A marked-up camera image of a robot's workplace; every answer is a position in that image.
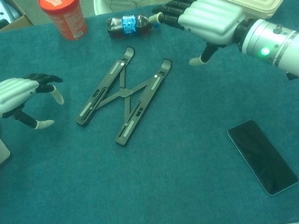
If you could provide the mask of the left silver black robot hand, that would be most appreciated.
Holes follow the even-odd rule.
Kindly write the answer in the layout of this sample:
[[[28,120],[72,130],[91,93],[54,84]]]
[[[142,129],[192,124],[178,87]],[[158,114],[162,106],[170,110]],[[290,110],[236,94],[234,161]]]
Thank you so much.
[[[61,83],[62,79],[55,75],[33,73],[0,82],[0,118],[13,117],[36,130],[53,125],[53,120],[39,121],[22,111],[25,103],[38,93],[51,94],[58,104],[64,104],[62,94],[52,82]]]

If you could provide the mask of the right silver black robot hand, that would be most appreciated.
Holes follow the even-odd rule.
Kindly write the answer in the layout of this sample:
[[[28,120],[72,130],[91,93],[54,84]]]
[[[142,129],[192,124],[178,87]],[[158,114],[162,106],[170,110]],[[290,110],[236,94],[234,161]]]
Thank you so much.
[[[238,44],[238,28],[246,22],[242,7],[222,0],[171,0],[152,9],[151,24],[166,24],[191,32],[206,42],[189,65],[206,64],[219,49]]]

